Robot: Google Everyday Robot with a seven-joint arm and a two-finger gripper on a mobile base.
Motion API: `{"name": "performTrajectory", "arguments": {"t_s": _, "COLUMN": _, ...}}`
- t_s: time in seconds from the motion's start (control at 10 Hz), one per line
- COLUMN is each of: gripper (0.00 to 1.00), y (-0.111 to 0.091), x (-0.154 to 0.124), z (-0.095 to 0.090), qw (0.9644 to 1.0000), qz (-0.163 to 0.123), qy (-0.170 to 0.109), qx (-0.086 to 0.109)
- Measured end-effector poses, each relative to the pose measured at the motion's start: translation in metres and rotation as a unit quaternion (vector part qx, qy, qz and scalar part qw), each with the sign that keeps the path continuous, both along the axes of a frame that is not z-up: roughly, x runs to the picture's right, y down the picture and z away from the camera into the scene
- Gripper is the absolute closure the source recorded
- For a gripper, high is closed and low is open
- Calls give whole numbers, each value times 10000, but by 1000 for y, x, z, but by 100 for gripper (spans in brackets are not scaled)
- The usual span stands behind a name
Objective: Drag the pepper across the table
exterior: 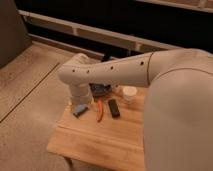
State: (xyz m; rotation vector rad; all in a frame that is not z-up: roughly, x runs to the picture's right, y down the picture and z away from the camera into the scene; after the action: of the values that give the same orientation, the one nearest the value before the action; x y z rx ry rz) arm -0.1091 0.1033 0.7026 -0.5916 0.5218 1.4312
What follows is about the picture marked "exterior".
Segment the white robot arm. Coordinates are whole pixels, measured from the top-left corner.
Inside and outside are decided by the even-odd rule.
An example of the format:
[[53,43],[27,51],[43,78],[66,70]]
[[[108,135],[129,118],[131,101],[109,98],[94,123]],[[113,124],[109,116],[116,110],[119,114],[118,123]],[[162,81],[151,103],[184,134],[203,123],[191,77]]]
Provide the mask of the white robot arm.
[[213,53],[191,48],[90,62],[79,53],[58,70],[74,104],[91,101],[89,85],[146,87],[146,171],[213,171]]

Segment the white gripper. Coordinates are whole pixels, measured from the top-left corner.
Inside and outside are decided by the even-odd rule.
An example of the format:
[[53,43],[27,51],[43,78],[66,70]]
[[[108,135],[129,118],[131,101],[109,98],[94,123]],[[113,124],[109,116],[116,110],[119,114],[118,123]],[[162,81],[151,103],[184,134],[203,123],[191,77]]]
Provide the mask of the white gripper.
[[70,101],[74,105],[89,104],[92,101],[92,93],[88,84],[70,85]]

